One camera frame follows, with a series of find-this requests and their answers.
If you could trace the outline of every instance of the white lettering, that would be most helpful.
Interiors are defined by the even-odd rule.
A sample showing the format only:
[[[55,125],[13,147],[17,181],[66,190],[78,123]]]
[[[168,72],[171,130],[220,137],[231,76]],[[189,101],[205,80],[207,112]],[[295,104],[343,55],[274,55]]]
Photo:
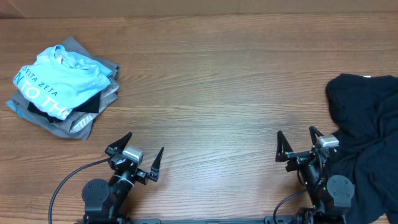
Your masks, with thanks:
[[[36,95],[33,95],[33,96],[32,96],[32,95],[29,95],[29,91],[30,91],[30,90],[36,90]],[[29,87],[29,88],[26,89],[26,95],[27,95],[29,98],[31,98],[31,99],[34,99],[34,98],[38,97],[39,94],[40,94],[40,90],[37,89],[37,88]]]
[[[25,81],[25,84],[22,86],[21,91],[24,91],[26,84],[29,84],[29,86],[31,86],[31,84],[26,79],[24,79],[24,81]]]
[[[45,96],[47,97],[47,100],[42,104],[42,107],[45,107],[45,105],[47,105],[47,103],[49,103],[49,101],[52,101],[53,103],[55,103],[55,100],[51,99],[49,96]]]
[[[54,105],[52,105],[52,107],[50,108],[49,111],[52,111],[53,109],[57,109],[57,110],[59,111],[58,116],[60,116],[60,115],[62,114],[62,112],[63,112],[64,110],[67,109],[67,107],[64,106],[64,107],[61,109],[61,108],[57,108],[57,105],[58,105],[58,103],[54,103]]]

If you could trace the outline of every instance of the wooden table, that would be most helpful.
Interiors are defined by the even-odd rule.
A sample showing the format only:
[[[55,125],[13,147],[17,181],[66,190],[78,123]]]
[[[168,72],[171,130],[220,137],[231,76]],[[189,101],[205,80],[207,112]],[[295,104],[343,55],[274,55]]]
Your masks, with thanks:
[[[5,106],[16,72],[70,35],[121,67],[119,100],[87,141],[57,138]],[[271,215],[300,190],[275,163],[277,131],[297,151],[310,149],[310,125],[335,131],[326,84],[343,72],[395,75],[397,36],[396,13],[0,20],[0,223],[46,223],[61,180],[129,131],[146,170],[165,146],[158,183],[129,195],[133,217]],[[54,223],[81,220],[83,186],[112,173],[101,164],[71,178]],[[307,196],[279,214],[301,206]]]

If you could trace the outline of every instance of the wood grain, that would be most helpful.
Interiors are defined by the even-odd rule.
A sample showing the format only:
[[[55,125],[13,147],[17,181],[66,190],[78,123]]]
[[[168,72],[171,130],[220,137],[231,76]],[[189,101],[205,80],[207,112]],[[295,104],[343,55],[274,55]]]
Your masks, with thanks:
[[[325,85],[343,72],[395,75],[397,34],[397,13],[1,20],[0,223],[46,223],[60,181],[128,131],[144,169],[165,146],[158,183],[129,196],[134,218],[271,215],[300,189],[274,161],[277,131],[297,151],[310,147],[310,125],[335,131]],[[69,35],[121,67],[119,100],[88,141],[57,138],[4,104],[18,69]],[[111,174],[101,164],[70,179],[55,223],[79,220],[85,183]],[[309,205],[303,196],[279,214]]]
[[[395,0],[0,0],[0,17],[25,18],[396,11]]]

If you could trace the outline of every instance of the folded clothes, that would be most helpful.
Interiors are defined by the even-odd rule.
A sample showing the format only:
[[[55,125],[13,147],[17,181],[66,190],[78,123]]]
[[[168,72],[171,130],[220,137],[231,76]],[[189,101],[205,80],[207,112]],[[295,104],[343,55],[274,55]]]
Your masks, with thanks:
[[[112,71],[99,62],[64,46],[49,47],[33,65],[21,68],[14,84],[39,110],[64,120],[109,84]]]
[[[54,122],[57,120],[57,117],[49,116],[47,113],[43,113],[36,107],[34,108],[37,109],[37,114],[30,112],[28,108],[32,109],[31,106],[33,104],[29,102],[29,100],[27,100],[19,91],[17,91],[11,100],[7,102],[7,105],[21,118],[45,128],[56,136],[61,138],[86,140],[90,135],[95,118],[102,113],[107,106],[109,106],[118,98],[116,92],[119,89],[119,84],[115,81],[115,79],[117,79],[119,76],[119,65],[112,61],[90,55],[87,50],[84,49],[73,37],[67,38],[64,42],[62,42],[62,45],[69,53],[73,52],[76,54],[81,54],[92,60],[96,60],[111,71],[108,78],[110,84],[104,90],[95,95],[99,96],[99,100],[97,101],[98,105],[95,106],[95,102],[90,102],[93,100],[93,97],[95,97],[93,96],[88,101],[74,108],[74,110],[72,110],[72,112],[63,121],[58,119],[58,121],[61,122],[57,123]],[[92,111],[95,108],[98,110],[97,113],[77,111]]]
[[[76,112],[87,112],[87,113],[99,113],[99,109],[100,109],[100,99],[101,99],[101,92],[95,94],[93,97],[91,97],[90,99],[88,99],[86,102],[82,103],[80,106],[75,107],[72,111],[76,111]],[[32,113],[41,115],[45,118],[47,118],[47,120],[50,123],[53,122],[62,122],[62,120],[50,116],[48,113],[43,112],[41,110],[39,110],[32,102],[29,102],[29,106],[27,107],[27,110],[29,110]]]
[[[41,126],[47,131],[50,131],[52,134],[61,138],[75,138],[86,140],[88,138],[88,135],[90,134],[93,120],[100,113],[102,113],[106,109],[106,107],[108,107],[112,102],[117,100],[117,98],[118,96],[115,93],[108,92],[103,95],[100,101],[98,114],[74,112],[70,116],[68,116],[65,121],[62,121],[60,123],[49,123],[45,117],[29,112],[27,110],[29,101],[24,98],[20,91],[17,91],[11,97],[11,101],[19,111],[23,112],[24,116],[21,116],[17,113],[20,117]]]
[[[66,40],[64,40],[61,43],[62,46],[65,47],[66,51],[69,52],[76,52],[78,54],[84,55],[88,58],[91,58],[93,60],[96,60],[97,62],[103,64],[104,66],[106,66],[107,68],[109,68],[112,71],[111,77],[113,77],[113,79],[117,80],[119,77],[119,65],[110,61],[110,60],[106,60],[100,57],[95,57],[92,56],[88,53],[88,51],[81,46],[73,37],[68,37]]]
[[[90,135],[93,121],[91,121],[90,124],[87,124],[85,126],[85,128],[82,129],[81,131],[71,134],[68,131],[65,131],[64,129],[60,129],[55,126],[51,126],[50,123],[43,116],[30,113],[27,109],[25,109],[23,106],[21,106],[18,102],[14,101],[14,100],[9,100],[6,104],[10,109],[15,111],[15,113],[18,116],[20,116],[21,118],[24,118],[24,119],[30,121],[31,123],[41,126],[42,128],[46,129],[47,131],[50,131],[55,136],[58,136],[61,138],[87,140],[88,136]]]

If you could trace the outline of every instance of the gray fabric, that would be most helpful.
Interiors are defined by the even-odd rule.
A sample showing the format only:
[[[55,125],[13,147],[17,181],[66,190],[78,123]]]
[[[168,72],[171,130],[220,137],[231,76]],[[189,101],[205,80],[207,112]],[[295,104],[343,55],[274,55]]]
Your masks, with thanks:
[[[53,130],[53,129],[60,129],[62,132],[69,133],[69,134],[74,134],[77,133],[83,129],[85,129],[86,126],[89,126],[91,128],[92,121],[100,114],[102,113],[106,107],[108,107],[112,102],[117,100],[118,96],[114,93],[117,89],[119,88],[119,84],[115,84],[114,88],[108,89],[108,91],[103,91],[101,92],[101,99],[99,101],[99,113],[85,113],[85,112],[72,112],[70,113],[67,118],[59,123],[49,123],[46,118],[43,116],[37,115],[41,118],[44,118],[44,121],[46,121],[46,127],[51,127],[50,129],[43,127],[47,130]],[[29,101],[24,98],[24,95],[20,92],[17,91],[12,97],[12,100],[18,102],[24,109],[26,109],[29,105]]]
[[[88,123],[79,132],[70,134],[68,131],[65,131],[65,130],[62,130],[60,128],[53,126],[43,116],[40,116],[38,114],[31,113],[30,111],[28,111],[25,106],[22,106],[21,104],[19,104],[18,101],[14,100],[14,98],[15,98],[14,96],[12,97],[13,100],[7,102],[7,105],[10,107],[10,109],[14,110],[21,118],[24,118],[24,119],[30,121],[31,123],[41,126],[42,128],[46,129],[47,131],[50,131],[53,135],[58,136],[60,138],[72,138],[72,139],[81,139],[81,140],[87,140],[88,136],[90,135],[93,121]],[[23,99],[21,99],[22,101],[27,101],[27,99],[25,99],[22,94],[21,94],[21,96],[23,98]]]
[[[88,51],[83,46],[81,46],[73,37],[68,37],[66,40],[64,40],[61,43],[61,45],[64,46],[66,51],[79,53],[81,55],[89,57],[89,58],[96,60],[97,62],[105,65],[107,68],[112,70],[112,74],[110,77],[112,77],[115,80],[118,79],[118,77],[119,77],[119,65],[118,64],[116,64],[110,60],[106,60],[103,58],[99,58],[99,57],[90,55],[90,53],[88,53]]]

